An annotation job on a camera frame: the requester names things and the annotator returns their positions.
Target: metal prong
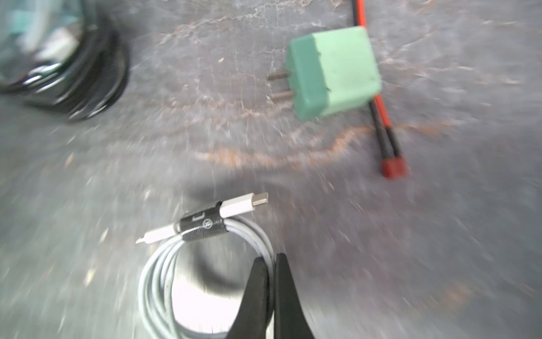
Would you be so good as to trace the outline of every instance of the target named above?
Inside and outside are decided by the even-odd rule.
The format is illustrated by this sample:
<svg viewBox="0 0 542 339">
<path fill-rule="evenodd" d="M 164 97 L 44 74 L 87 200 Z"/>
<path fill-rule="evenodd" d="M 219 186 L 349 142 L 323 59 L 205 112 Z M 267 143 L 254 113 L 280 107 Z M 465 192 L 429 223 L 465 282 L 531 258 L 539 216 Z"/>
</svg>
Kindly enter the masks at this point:
<svg viewBox="0 0 542 339">
<path fill-rule="evenodd" d="M 271 94 L 271 101 L 291 99 L 294 96 L 294 92 L 280 92 L 277 94 Z"/>
<path fill-rule="evenodd" d="M 252 197 L 252 207 L 263 205 L 269 200 L 269 194 L 267 192 L 256 194 Z"/>
<path fill-rule="evenodd" d="M 286 78 L 290 73 L 288 71 L 280 71 L 267 74 L 267 81 Z"/>
</svg>

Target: black wire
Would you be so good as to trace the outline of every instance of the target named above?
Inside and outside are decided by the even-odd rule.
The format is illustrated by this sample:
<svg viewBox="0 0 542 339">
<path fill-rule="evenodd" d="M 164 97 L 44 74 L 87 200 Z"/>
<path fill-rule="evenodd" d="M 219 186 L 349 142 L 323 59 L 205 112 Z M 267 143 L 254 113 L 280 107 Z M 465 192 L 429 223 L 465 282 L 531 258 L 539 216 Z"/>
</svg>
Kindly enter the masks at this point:
<svg viewBox="0 0 542 339">
<path fill-rule="evenodd" d="M 371 117 L 373 119 L 373 124 L 375 125 L 376 140 L 378 141 L 378 146 L 380 147 L 382 159 L 389 159 L 391 158 L 390 152 L 386 146 L 386 138 L 384 137 L 384 131 L 382 130 L 382 125 L 378 119 L 378 108 L 376 107 L 374 100 L 369 101 L 369 109 L 371 110 Z"/>
</svg>

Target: black velcro cable tie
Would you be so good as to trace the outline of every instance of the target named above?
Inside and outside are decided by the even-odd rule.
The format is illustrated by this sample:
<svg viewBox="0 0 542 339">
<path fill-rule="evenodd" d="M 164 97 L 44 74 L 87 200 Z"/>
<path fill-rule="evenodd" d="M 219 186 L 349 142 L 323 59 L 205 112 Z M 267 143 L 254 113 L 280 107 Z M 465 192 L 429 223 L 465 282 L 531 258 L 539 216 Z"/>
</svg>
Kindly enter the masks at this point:
<svg viewBox="0 0 542 339">
<path fill-rule="evenodd" d="M 220 216 L 221 201 L 211 207 L 186 214 L 179 222 L 180 234 L 184 241 L 196 241 L 227 232 L 224 219 Z"/>
</svg>

